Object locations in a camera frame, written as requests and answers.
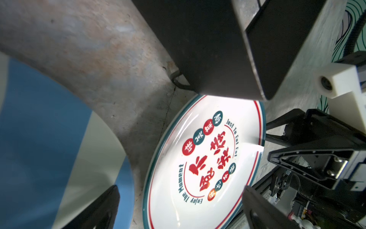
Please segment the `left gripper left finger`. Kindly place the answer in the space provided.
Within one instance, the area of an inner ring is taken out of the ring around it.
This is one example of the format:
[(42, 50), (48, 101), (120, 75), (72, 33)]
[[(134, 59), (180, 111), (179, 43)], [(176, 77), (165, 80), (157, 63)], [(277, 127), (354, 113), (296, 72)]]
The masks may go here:
[(118, 212), (118, 187), (109, 187), (92, 204), (70, 221), (64, 229), (112, 229)]

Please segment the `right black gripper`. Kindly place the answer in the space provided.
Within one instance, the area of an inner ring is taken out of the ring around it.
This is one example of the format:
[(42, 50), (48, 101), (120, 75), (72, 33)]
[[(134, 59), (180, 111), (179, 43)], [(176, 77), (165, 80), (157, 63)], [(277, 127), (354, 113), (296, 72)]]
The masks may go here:
[(320, 212), (351, 223), (366, 215), (366, 135), (319, 110), (293, 109), (268, 122), (284, 126), (266, 141), (282, 146), (268, 161), (299, 180), (299, 194)]

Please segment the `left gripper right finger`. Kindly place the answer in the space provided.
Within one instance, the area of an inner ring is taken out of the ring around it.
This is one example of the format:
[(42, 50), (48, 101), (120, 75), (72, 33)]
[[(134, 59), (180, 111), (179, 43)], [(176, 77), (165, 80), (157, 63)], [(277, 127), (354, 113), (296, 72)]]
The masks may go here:
[(242, 194), (244, 213), (251, 229), (298, 229), (275, 206), (270, 204), (251, 186), (245, 186)]

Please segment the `white plate red characters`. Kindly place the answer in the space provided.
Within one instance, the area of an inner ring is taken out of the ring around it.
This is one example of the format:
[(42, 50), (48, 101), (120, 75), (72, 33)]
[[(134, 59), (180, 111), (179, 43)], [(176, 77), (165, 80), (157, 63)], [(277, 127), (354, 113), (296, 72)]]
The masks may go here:
[(146, 176), (146, 229), (224, 229), (254, 182), (266, 133), (263, 103), (196, 95), (163, 134)]

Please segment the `black wire dish rack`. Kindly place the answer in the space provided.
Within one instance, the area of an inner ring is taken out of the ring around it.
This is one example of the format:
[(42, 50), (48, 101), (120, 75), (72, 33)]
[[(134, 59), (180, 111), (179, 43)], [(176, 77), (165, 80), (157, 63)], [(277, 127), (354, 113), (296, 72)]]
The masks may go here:
[(271, 100), (325, 1), (134, 1), (177, 71), (198, 94)]

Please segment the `blue striped plate near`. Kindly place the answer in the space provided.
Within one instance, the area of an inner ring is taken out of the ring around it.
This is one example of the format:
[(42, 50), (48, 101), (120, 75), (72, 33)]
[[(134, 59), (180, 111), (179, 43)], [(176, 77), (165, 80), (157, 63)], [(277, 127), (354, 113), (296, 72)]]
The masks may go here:
[(1, 54), (1, 228), (61, 229), (114, 185), (112, 226), (127, 229), (134, 183), (116, 135), (65, 87)]

